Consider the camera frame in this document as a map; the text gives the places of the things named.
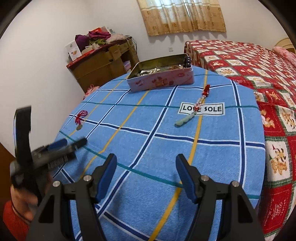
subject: white wall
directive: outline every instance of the white wall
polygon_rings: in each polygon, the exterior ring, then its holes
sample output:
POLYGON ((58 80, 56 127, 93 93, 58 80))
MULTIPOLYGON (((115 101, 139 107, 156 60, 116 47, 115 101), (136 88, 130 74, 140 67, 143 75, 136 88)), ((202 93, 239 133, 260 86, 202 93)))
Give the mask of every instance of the white wall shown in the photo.
POLYGON ((32 105, 33 149, 52 142, 82 100, 64 47, 90 25, 84 1, 33 0, 0 39, 0 142, 12 154, 17 108, 32 105))
POLYGON ((137 0, 87 0, 95 23, 131 35, 138 43, 140 61, 182 53, 184 43, 194 39, 252 42, 271 49, 287 37, 276 18, 258 0, 219 0, 227 33, 198 31, 148 37, 137 0))

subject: wooden headboard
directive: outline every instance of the wooden headboard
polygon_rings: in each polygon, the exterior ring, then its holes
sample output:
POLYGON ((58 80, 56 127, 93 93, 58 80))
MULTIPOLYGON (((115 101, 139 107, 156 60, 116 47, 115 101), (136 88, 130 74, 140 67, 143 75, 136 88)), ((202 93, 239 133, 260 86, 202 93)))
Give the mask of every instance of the wooden headboard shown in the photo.
POLYGON ((293 46, 292 41, 289 38, 278 41, 275 46, 279 46, 290 52, 296 53, 295 47, 293 46))

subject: red sleeve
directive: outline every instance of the red sleeve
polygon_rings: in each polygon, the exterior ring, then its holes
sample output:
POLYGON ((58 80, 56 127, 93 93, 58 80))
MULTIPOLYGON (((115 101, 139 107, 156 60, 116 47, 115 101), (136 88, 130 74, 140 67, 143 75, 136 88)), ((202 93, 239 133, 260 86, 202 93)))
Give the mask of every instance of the red sleeve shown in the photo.
POLYGON ((4 206, 3 222, 17 241, 26 240, 29 226, 14 213, 11 201, 4 206))

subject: pink pillow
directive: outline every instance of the pink pillow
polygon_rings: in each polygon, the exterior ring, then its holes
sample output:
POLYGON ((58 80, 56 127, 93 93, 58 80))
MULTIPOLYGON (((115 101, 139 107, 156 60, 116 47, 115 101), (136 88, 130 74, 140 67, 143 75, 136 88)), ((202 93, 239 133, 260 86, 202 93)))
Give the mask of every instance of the pink pillow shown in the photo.
POLYGON ((288 50, 279 46, 273 47, 272 51, 280 55, 282 58, 288 60, 296 68, 296 54, 289 52, 288 50))

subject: red patterned bedspread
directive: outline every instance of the red patterned bedspread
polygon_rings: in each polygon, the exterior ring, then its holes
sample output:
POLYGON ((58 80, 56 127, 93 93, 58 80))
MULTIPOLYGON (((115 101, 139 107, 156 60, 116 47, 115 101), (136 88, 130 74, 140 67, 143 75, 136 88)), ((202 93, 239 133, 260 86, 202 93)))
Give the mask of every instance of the red patterned bedspread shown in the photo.
POLYGON ((259 219, 272 240, 296 204, 296 69, 250 43, 196 40, 185 44, 193 64, 254 90, 266 146, 266 176, 259 219))

